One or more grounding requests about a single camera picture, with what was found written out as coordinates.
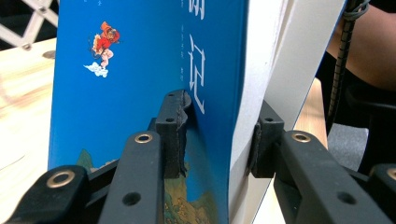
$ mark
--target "bare skin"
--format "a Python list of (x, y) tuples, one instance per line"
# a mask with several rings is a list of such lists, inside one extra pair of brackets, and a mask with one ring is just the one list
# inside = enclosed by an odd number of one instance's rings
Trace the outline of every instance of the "bare skin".
[[(340, 21), (327, 51), (337, 57), (342, 33)], [(370, 6), (357, 19), (346, 67), (363, 81), (396, 91), (396, 13)]]

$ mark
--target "chinese character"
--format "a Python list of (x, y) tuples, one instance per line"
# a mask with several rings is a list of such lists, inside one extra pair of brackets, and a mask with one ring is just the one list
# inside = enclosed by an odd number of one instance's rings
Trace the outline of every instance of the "chinese character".
[(198, 16), (198, 12), (201, 12), (201, 20), (203, 20), (205, 16), (205, 0), (189, 0), (189, 12), (192, 13), (193, 11), (195, 11), (195, 16)]
[[(190, 35), (190, 41), (191, 41), (191, 52), (190, 54), (190, 90), (192, 91), (192, 88), (194, 88), (194, 99), (196, 103), (198, 104), (201, 112), (204, 114), (205, 113), (205, 108), (204, 108), (204, 103), (205, 100), (201, 102), (201, 100), (198, 98), (198, 82), (201, 87), (204, 86), (204, 77), (205, 77), (205, 53), (203, 49), (198, 49), (198, 47), (194, 44), (194, 41), (192, 40), (192, 36)], [(200, 56), (201, 57), (201, 65), (198, 66), (201, 68), (198, 69), (197, 64), (194, 62), (194, 55)]]

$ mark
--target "character illustration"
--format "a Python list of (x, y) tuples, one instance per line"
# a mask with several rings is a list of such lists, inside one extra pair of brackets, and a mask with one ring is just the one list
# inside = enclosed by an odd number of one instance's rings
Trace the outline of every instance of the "character illustration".
[(92, 65), (84, 65), (90, 71), (94, 72), (98, 77), (107, 77), (108, 62), (114, 56), (110, 46), (112, 44), (120, 43), (120, 33), (104, 21), (100, 27), (102, 33), (96, 35), (93, 40), (92, 48), (90, 49), (94, 59), (101, 59), (100, 64), (93, 62)]

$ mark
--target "wooden table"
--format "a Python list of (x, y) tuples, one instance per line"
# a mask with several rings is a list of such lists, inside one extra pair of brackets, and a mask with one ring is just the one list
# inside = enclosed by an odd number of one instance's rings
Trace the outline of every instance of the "wooden table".
[[(51, 39), (35, 43), (30, 51), (0, 51), (0, 223), (47, 169), (54, 60), (42, 55), (55, 50), (55, 45), (56, 40)], [(317, 80), (295, 129), (312, 133), (327, 146)], [(275, 217), (279, 212), (276, 197), (271, 191), (267, 195), (271, 196), (269, 205), (264, 204), (271, 214), (268, 218)]]

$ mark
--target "book cover illustration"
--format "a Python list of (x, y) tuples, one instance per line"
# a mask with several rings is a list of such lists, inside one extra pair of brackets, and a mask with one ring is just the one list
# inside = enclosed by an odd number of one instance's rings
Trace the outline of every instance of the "book cover illustration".
[(94, 171), (116, 160), (165, 94), (185, 89), (194, 111), (188, 171), (165, 180), (165, 221), (227, 223), (246, 8), (246, 1), (62, 1), (49, 168)]

